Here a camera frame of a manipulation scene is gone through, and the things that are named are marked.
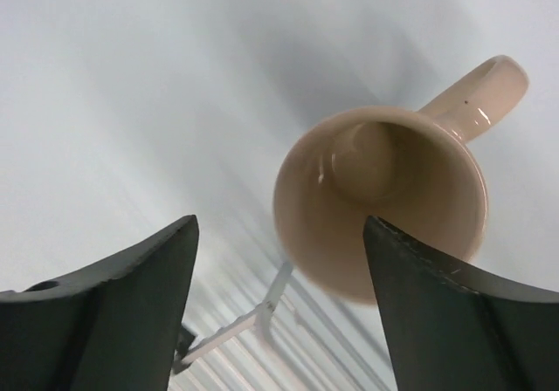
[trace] white wall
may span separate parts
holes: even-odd
[[[189,213],[203,227],[203,282],[247,238],[274,241],[275,173],[311,125],[353,106],[418,108],[506,53],[532,85],[471,145],[491,206],[474,263],[559,291],[557,5],[0,0],[0,290]]]

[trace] mug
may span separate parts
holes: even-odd
[[[287,154],[273,195],[293,264],[328,293],[375,304],[362,240],[369,215],[469,261],[486,227],[487,192],[466,143],[527,89],[522,68],[498,56],[416,113],[367,106],[313,127]]]

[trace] white metal bracket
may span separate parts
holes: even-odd
[[[188,350],[186,354],[177,352],[172,374],[180,374],[196,359],[206,355],[245,330],[254,327],[254,332],[262,347],[284,368],[286,374],[290,376],[298,386],[298,389],[312,389],[312,387],[309,387],[310,383],[307,377],[297,365],[291,362],[285,351],[278,346],[271,330],[273,312],[285,292],[292,272],[293,265],[289,262],[283,263],[275,279],[272,281],[266,296],[252,311],[237,318],[228,326],[220,328],[210,337],[203,339],[198,345]]]

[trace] mug rim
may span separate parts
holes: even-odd
[[[278,199],[276,197],[279,187],[278,182],[280,181],[281,174],[287,171],[290,161],[297,156],[304,156],[309,150],[317,147],[321,140],[323,141],[325,138],[335,136],[341,131],[366,123],[367,121],[376,123],[393,123],[402,127],[408,127],[420,134],[429,136],[435,141],[442,141],[464,160],[469,173],[472,175],[478,198],[481,200],[481,204],[476,210],[476,219],[479,222],[475,227],[472,242],[468,247],[468,252],[462,257],[467,262],[471,261],[480,250],[487,226],[487,186],[483,174],[481,174],[480,165],[476,162],[472,152],[468,149],[466,144],[460,141],[451,132],[447,131],[442,125],[437,123],[436,119],[396,106],[362,106],[336,113],[311,127],[295,142],[280,166],[278,177],[276,178],[276,185],[274,186],[273,217],[274,223],[276,224],[276,230],[278,230],[278,227],[277,221],[275,221],[277,219],[275,202]],[[288,250],[285,250],[285,252],[290,259],[293,259]]]

